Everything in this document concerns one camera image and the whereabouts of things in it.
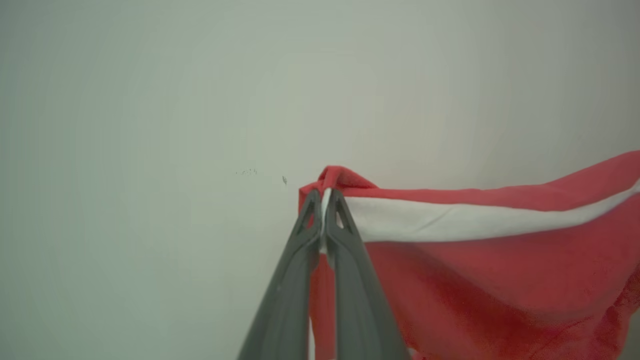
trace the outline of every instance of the plain background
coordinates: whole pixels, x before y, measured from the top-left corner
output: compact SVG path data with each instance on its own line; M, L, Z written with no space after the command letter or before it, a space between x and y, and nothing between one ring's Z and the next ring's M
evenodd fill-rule
M233 359L325 165L550 181L638 65L635 0L0 1L0 358Z

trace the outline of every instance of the red towel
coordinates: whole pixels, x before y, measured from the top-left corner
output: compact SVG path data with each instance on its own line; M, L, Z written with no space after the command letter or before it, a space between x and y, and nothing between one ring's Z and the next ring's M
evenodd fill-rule
M415 359L615 359L640 306L640 151L547 184L340 189ZM311 278L316 359L335 358L333 272Z

